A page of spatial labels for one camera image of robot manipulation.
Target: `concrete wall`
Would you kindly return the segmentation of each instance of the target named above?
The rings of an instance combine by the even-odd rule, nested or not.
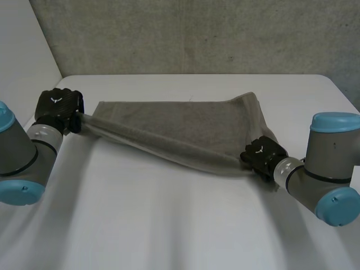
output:
[[[359,0],[30,3],[63,76],[322,74],[360,109]]]

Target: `cloth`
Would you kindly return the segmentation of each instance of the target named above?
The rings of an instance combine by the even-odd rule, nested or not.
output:
[[[254,93],[221,102],[100,102],[83,129],[173,162],[209,173],[244,176],[245,146],[266,126]]]

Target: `white wall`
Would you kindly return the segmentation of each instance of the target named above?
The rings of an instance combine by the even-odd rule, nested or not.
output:
[[[21,125],[61,74],[28,0],[0,0],[0,100]]]

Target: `table surface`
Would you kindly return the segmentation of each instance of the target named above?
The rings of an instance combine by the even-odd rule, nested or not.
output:
[[[357,112],[320,75],[70,76],[58,87],[81,91],[88,114],[99,101],[223,101],[252,91],[296,158],[315,113]],[[3,270],[360,268],[360,218],[333,228],[256,177],[198,172],[76,134],[65,137],[42,201],[1,204],[0,215]]]

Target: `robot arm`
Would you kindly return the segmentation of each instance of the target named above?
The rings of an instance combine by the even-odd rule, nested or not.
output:
[[[0,201],[11,205],[36,203],[62,144],[63,134],[80,132],[76,112],[84,112],[80,92],[44,91],[27,133],[13,112],[0,102]]]
[[[286,189],[319,219],[344,226],[360,213],[360,195],[349,187],[359,163],[359,138],[359,115],[323,112],[313,117],[305,162],[288,157],[265,136],[248,145],[240,158],[263,178]]]

